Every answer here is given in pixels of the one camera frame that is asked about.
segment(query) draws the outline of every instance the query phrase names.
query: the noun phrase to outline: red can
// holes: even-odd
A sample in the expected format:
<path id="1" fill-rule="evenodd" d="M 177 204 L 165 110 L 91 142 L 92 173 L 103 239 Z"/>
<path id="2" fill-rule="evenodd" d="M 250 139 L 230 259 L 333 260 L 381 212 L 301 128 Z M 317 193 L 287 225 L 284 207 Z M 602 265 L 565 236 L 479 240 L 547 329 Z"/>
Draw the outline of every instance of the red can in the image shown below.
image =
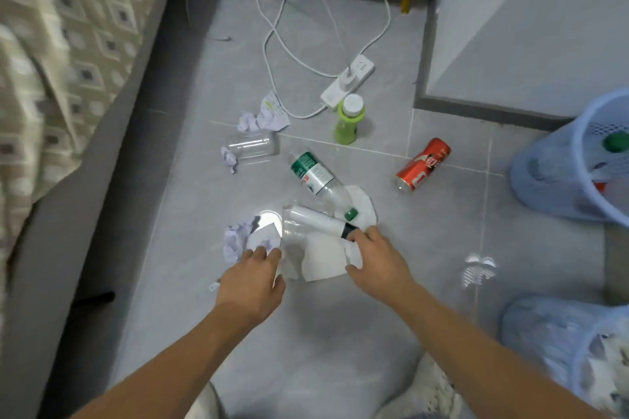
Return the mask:
<path id="1" fill-rule="evenodd" d="M 397 187 L 403 191 L 414 191 L 420 182 L 450 155 L 450 152 L 452 152 L 450 146 L 441 139 L 431 139 L 426 148 L 395 175 Z"/>

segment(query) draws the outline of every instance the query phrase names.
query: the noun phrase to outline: right hand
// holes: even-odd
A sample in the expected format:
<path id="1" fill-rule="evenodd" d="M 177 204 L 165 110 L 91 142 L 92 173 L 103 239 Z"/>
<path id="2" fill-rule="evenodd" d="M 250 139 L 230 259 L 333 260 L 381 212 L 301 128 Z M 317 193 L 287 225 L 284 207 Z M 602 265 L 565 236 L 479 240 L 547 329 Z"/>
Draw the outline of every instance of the right hand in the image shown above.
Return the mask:
<path id="1" fill-rule="evenodd" d="M 408 288 L 416 285 L 406 260 L 378 227 L 372 225 L 365 232 L 354 230 L 347 240 L 358 245 L 362 268 L 347 265 L 345 270 L 368 295 L 393 307 L 400 297 L 405 296 Z"/>

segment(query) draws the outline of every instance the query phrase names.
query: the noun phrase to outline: clear plastic cup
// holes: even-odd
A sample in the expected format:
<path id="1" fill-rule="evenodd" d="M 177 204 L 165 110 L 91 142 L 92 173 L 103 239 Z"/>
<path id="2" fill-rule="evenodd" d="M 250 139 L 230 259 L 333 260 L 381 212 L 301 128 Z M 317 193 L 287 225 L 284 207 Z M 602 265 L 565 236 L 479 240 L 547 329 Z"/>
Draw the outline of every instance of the clear plastic cup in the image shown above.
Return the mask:
<path id="1" fill-rule="evenodd" d="M 227 136 L 227 148 L 240 161 L 252 157 L 277 154 L 277 134 L 268 129 L 255 133 L 238 133 Z"/>

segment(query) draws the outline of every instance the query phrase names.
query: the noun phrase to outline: patterned bedspread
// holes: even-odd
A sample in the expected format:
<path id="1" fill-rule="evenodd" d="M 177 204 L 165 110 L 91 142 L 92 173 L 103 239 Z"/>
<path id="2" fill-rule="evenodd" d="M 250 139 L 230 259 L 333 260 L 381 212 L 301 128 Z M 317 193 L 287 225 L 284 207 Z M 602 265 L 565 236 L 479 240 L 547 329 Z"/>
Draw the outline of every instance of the patterned bedspread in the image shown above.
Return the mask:
<path id="1" fill-rule="evenodd" d="M 154 0 L 0 0 L 0 332 L 6 259 L 33 203 L 81 164 Z"/>

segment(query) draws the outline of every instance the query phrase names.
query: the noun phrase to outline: power cord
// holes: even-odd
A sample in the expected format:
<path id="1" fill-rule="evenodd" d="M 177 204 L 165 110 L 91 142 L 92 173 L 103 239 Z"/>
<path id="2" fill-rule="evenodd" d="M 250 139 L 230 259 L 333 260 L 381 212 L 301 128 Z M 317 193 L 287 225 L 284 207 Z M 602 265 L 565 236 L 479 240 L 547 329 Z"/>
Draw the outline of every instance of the power cord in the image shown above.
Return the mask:
<path id="1" fill-rule="evenodd" d="M 282 39 L 282 37 L 280 36 L 279 32 L 277 31 L 277 24 L 279 23 L 279 19 L 282 16 L 282 11 L 284 10 L 284 6 L 286 5 L 286 1 L 287 0 L 282 0 L 282 2 L 280 3 L 279 10 L 277 12 L 277 16 L 275 18 L 275 21 L 271 22 L 271 20 L 264 14 L 264 12 L 262 10 L 262 6 L 260 5 L 260 0 L 256 0 L 256 6 L 258 8 L 258 11 L 260 12 L 260 15 L 262 16 L 262 18 L 264 18 L 264 20 L 266 20 L 266 22 L 271 27 L 270 32 L 266 35 L 266 37 L 264 38 L 264 41 L 262 43 L 262 56 L 264 58 L 264 63 L 267 66 L 267 71 L 269 73 L 269 78 L 271 80 L 271 86 L 273 88 L 273 91 L 276 94 L 276 97 L 277 97 L 277 100 L 279 101 L 279 104 L 284 108 L 284 110 L 286 110 L 286 112 L 288 113 L 289 116 L 292 116 L 292 117 L 294 117 L 295 119 L 298 119 L 298 120 L 307 120 L 308 118 L 312 118 L 313 116 L 316 116 L 317 114 L 319 114 L 322 111 L 324 111 L 326 109 L 327 105 L 325 105 L 323 103 L 320 103 L 319 104 L 319 108 L 314 113 L 310 113 L 310 114 L 307 114 L 307 115 L 304 115 L 304 116 L 298 116 L 297 114 L 293 114 L 286 108 L 286 105 L 282 102 L 282 99 L 279 96 L 279 92 L 277 91 L 277 86 L 276 86 L 276 83 L 275 83 L 275 79 L 273 77 L 273 72 L 271 70 L 271 65 L 269 64 L 269 59 L 267 57 L 267 43 L 271 39 L 271 36 L 273 34 L 275 34 L 277 36 L 277 40 L 280 42 L 280 44 L 282 45 L 282 48 L 286 51 L 286 53 L 288 53 L 288 55 L 292 59 L 294 59 L 297 63 L 299 63 L 304 68 L 310 70 L 311 72 L 316 73 L 316 74 L 318 74 L 320 76 L 324 76 L 324 77 L 327 77 L 327 78 L 334 78 L 334 79 L 337 78 L 340 74 L 329 74 L 329 73 L 324 73 L 322 71 L 319 71 L 316 68 L 313 68 L 312 66 L 307 65 L 306 63 L 301 61 L 299 58 L 297 58 L 293 54 L 293 52 L 291 50 L 288 49 L 288 47 L 286 46 L 286 43 L 284 43 L 284 40 Z M 330 10 L 330 7 L 329 7 L 328 3 L 325 0 L 321 0 L 321 1 L 323 2 L 324 6 L 326 7 L 328 15 L 330 16 L 330 19 L 332 20 L 332 25 L 334 26 L 334 33 L 336 34 L 336 37 L 338 38 L 339 45 L 340 45 L 341 49 L 345 52 L 345 55 L 348 58 L 348 61 L 351 62 L 349 54 L 348 54 L 347 50 L 345 49 L 345 45 L 343 44 L 343 41 L 341 39 L 341 35 L 338 32 L 338 26 L 336 25 L 336 21 L 334 20 L 334 17 L 332 16 L 332 11 Z M 384 6 L 386 7 L 386 10 L 387 10 L 387 24 L 385 25 L 384 29 L 378 35 L 376 35 L 372 40 L 370 40 L 358 52 L 359 55 L 363 54 L 367 48 L 369 48 L 371 45 L 373 45 L 376 41 L 380 40 L 382 35 L 385 34 L 386 31 L 389 29 L 389 25 L 391 24 L 391 9 L 389 8 L 389 1 L 388 0 L 383 0 L 383 1 L 384 1 Z M 186 11 L 186 16 L 188 17 L 188 21 L 189 21 L 190 18 L 189 18 L 189 11 L 188 11 L 188 0 L 185 0 L 185 11 Z M 348 67 L 348 70 L 349 70 L 348 73 L 351 73 L 352 70 L 351 70 L 350 67 Z"/>

